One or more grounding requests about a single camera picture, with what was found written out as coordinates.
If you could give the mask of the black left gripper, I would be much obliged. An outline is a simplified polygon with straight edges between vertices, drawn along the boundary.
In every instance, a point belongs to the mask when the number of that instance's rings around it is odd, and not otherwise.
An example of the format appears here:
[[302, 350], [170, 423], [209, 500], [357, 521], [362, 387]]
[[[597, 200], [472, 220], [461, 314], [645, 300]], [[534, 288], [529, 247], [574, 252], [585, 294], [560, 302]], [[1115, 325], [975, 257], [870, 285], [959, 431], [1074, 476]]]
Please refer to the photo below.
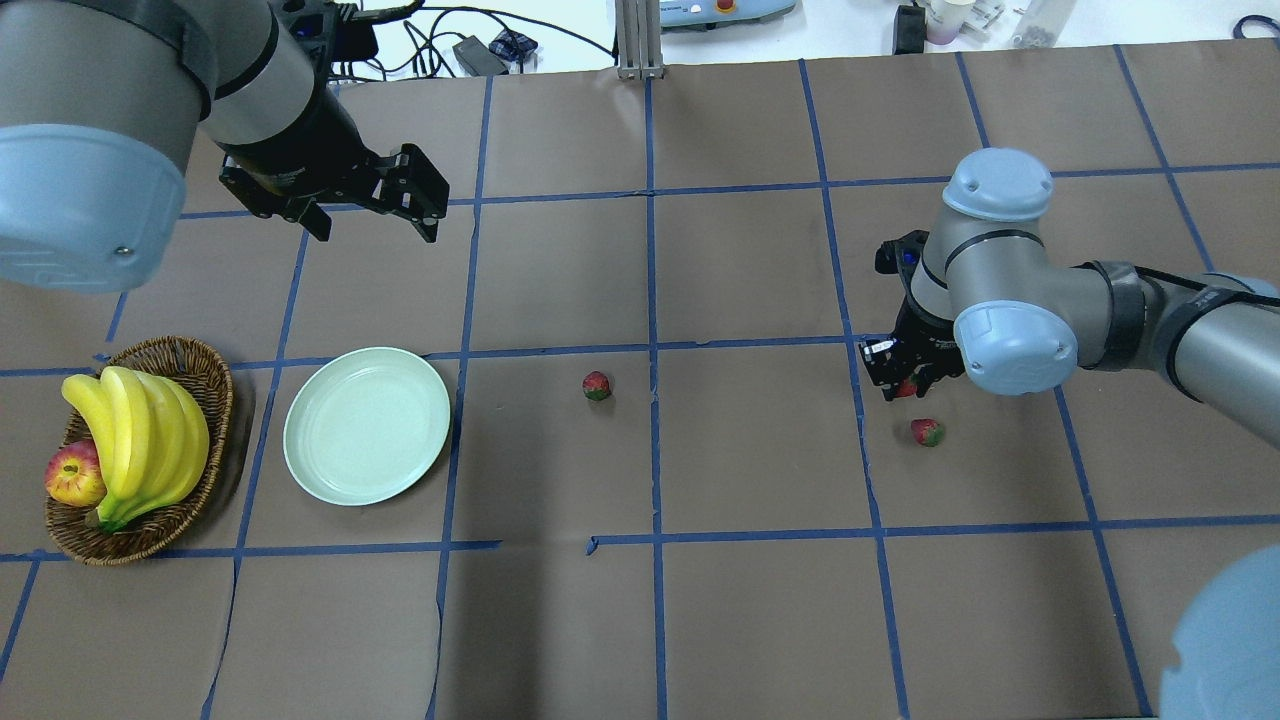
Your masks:
[[408, 222], [435, 243], [451, 186], [426, 154], [403, 143], [380, 158], [367, 149], [337, 100], [311, 100], [283, 131], [252, 143], [219, 141], [219, 181], [251, 214], [279, 215], [319, 242], [332, 218], [316, 204], [349, 202]]

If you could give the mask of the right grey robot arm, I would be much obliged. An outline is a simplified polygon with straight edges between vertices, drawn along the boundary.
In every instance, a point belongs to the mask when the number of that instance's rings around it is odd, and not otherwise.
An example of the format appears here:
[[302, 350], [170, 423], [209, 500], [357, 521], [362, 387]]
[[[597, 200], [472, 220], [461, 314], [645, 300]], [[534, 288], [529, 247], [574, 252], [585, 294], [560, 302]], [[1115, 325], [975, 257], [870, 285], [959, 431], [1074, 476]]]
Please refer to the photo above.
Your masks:
[[1053, 178], [1016, 149], [964, 158], [938, 215], [887, 240], [873, 290], [899, 306], [893, 331], [863, 342], [865, 389], [924, 396], [943, 378], [980, 405], [1057, 393], [1075, 370], [1139, 372], [1175, 407], [1105, 404], [1112, 460], [1084, 466], [1066, 409], [1050, 428], [1015, 416], [1002, 439], [951, 447], [1018, 480], [1041, 478], [1042, 442], [1071, 464], [1083, 516], [1000, 523], [991, 533], [884, 533], [906, 559], [890, 616], [893, 642], [929, 671], [909, 691], [916, 717], [1161, 719], [1277, 716], [1277, 546], [1225, 566], [1183, 610], [1162, 667], [1143, 667], [1121, 568], [1107, 538], [1135, 541], [1165, 570], [1192, 541], [1277, 524], [1277, 510], [1193, 509], [1175, 500], [1249, 488], [1277, 496], [1277, 291], [1219, 272], [1178, 274], [1120, 261], [1061, 266], [1039, 219]]

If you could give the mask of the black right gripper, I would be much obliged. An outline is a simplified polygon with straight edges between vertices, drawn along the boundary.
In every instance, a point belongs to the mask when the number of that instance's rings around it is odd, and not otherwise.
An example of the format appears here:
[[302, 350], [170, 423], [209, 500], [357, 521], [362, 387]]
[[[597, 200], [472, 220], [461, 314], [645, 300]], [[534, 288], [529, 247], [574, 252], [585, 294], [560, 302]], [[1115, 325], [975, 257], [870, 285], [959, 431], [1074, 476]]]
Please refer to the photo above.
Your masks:
[[884, 338], [859, 343], [858, 356], [887, 402], [896, 400], [897, 384], [910, 375], [919, 384], [919, 396], [914, 398], [922, 398], [942, 379], [965, 374], [954, 324], [911, 300], [902, 301], [893, 329]]

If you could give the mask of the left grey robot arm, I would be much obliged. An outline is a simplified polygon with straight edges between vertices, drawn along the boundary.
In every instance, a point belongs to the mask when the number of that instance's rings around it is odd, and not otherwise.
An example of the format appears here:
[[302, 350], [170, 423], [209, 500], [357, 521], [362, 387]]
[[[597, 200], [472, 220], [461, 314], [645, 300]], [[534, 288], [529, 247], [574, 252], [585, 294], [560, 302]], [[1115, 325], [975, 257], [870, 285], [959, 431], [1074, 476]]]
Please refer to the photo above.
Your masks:
[[376, 54], [415, 3], [5, 1], [1, 274], [116, 293], [160, 266], [197, 132], [252, 215], [326, 240], [328, 204], [408, 222], [431, 242], [451, 187], [415, 145], [369, 149], [328, 83]]

